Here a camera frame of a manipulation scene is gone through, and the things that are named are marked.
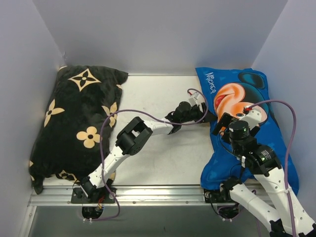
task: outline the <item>cartoon ear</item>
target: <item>cartoon ear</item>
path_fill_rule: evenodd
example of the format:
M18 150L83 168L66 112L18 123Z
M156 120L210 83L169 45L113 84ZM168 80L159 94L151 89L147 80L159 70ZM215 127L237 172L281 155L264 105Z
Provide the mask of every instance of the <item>cartoon ear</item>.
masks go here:
M265 83L262 76L260 76L257 73L249 73L249 72L239 73L238 78L241 82L250 84L254 86L255 88L258 88L258 89L265 88Z

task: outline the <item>black cloth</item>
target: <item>black cloth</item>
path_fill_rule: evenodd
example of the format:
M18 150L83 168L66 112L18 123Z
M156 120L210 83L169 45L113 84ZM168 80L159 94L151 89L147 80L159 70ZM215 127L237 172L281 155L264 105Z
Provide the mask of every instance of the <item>black cloth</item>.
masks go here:
M34 143L29 172L37 194L43 180L56 175L74 182L90 174L101 162L102 123L120 103L121 84L128 74L102 66L62 67L49 99L44 121ZM104 155L116 122L111 118L102 134Z

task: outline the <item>white wall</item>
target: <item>white wall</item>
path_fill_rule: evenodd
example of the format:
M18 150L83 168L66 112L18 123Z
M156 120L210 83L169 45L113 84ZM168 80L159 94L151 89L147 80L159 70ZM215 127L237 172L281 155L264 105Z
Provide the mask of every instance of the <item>white wall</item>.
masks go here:
M2 1L0 30L0 236L17 237L31 148L63 60L30 0Z
M130 73L250 67L287 0L33 0L66 61Z
M298 170L299 199L316 219L316 1L290 0L265 42L253 68L268 76L270 96L290 103L297 115L291 155ZM292 118L289 110L275 105L285 141Z

